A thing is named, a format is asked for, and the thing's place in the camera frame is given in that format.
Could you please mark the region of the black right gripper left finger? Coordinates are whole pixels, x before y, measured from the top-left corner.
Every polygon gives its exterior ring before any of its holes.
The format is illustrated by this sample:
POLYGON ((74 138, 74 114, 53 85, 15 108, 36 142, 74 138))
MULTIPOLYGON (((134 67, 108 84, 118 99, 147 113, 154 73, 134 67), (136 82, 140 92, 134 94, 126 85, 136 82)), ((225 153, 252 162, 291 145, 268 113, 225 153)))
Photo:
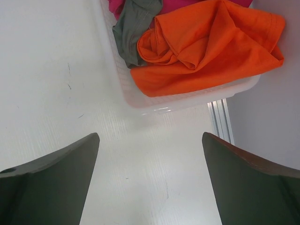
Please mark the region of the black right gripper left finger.
POLYGON ((100 139, 97 133, 0 172, 2 225, 78 225, 100 139))

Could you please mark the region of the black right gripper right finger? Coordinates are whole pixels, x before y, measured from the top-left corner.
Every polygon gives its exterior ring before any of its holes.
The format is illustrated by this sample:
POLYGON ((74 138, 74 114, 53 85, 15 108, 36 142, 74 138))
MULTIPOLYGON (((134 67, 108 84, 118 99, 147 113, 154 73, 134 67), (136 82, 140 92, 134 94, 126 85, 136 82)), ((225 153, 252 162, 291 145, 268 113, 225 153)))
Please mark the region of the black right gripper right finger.
POLYGON ((202 145, 224 225, 298 225, 300 172, 205 132, 202 145))

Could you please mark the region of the orange t shirt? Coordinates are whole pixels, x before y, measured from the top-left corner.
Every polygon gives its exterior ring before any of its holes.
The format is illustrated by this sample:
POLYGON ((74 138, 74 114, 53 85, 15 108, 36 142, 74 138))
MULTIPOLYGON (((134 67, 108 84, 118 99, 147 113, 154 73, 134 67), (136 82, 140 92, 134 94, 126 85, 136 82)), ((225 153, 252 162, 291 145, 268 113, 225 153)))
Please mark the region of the orange t shirt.
POLYGON ((284 17, 228 0, 201 1, 154 19, 137 42, 146 66, 131 76, 148 97, 183 94, 283 65, 284 17))

